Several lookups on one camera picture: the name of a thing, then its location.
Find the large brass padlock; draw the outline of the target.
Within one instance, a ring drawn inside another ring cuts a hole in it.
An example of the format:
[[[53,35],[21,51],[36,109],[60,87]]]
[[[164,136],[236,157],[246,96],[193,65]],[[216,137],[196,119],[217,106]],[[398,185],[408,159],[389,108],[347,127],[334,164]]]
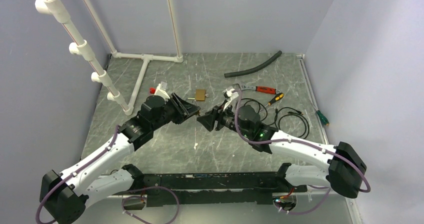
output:
[[[205,89],[196,89],[194,97],[188,97],[188,100],[204,102],[206,100],[205,94],[207,94]]]

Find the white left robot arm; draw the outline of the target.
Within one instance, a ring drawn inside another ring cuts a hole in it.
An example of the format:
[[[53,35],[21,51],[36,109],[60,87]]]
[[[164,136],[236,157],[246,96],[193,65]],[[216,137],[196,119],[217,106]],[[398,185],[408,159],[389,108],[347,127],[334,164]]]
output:
[[[139,193],[146,186],[145,175],[133,164],[124,165],[110,175],[102,174],[149,142],[157,129],[168,123],[179,125],[197,115],[200,109],[175,93],[168,99],[160,95],[147,97],[138,113],[117,125],[111,139],[97,150],[59,173],[50,170],[43,176],[36,223],[42,223],[42,209],[53,217],[51,223],[71,224],[88,207],[110,195],[126,191]]]

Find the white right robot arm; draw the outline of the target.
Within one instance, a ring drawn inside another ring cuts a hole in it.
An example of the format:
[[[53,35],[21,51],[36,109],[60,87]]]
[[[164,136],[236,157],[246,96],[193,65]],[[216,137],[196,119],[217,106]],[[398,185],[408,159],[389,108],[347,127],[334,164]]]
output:
[[[321,144],[292,136],[261,122],[260,115],[249,105],[242,106],[237,113],[215,106],[196,120],[209,132],[223,127],[237,132],[258,152],[306,162],[281,165],[275,184],[282,192],[308,185],[331,188],[343,197],[355,199],[360,192],[371,190],[365,179],[367,166],[349,143]]]

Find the yellow black screwdriver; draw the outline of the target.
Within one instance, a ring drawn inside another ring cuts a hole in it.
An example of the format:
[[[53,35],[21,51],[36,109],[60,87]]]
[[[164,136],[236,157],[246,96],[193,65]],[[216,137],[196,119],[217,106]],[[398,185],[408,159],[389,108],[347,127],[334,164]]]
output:
[[[272,106],[273,104],[275,104],[276,102],[278,102],[279,100],[281,100],[284,96],[285,95],[284,95],[283,92],[277,93],[271,100],[269,100],[267,102],[267,104],[265,105],[265,108],[267,108],[269,106]]]

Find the red handled adjustable wrench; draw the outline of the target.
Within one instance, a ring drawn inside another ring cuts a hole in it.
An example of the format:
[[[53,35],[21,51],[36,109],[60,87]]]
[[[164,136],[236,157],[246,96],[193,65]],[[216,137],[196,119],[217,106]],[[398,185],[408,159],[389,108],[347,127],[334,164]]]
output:
[[[257,86],[257,85],[253,86],[253,85],[245,85],[241,83],[237,83],[236,85],[240,87],[242,91],[251,90],[251,91],[271,94],[271,95],[276,95],[281,92],[279,89],[268,87],[268,86]]]

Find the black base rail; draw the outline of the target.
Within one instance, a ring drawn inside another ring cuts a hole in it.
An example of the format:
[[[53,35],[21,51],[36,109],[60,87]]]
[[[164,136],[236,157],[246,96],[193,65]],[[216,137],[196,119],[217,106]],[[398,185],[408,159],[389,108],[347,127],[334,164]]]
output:
[[[279,195],[305,193],[306,185],[291,186],[281,170],[227,173],[142,173],[120,195],[146,198],[148,207],[164,205],[256,203],[271,205]]]

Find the green handled screwdriver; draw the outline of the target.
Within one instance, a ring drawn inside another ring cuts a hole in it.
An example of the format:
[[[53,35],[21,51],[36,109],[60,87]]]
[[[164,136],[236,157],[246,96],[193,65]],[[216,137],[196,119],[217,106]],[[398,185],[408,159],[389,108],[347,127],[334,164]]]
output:
[[[311,103],[311,105],[312,105],[312,107],[314,108],[314,110],[315,110],[315,114],[317,115],[317,117],[318,117],[318,119],[319,119],[319,121],[320,121],[320,123],[323,125],[323,126],[329,126],[329,124],[330,124],[330,122],[329,122],[329,120],[327,119],[327,117],[318,109],[318,107],[312,102]]]

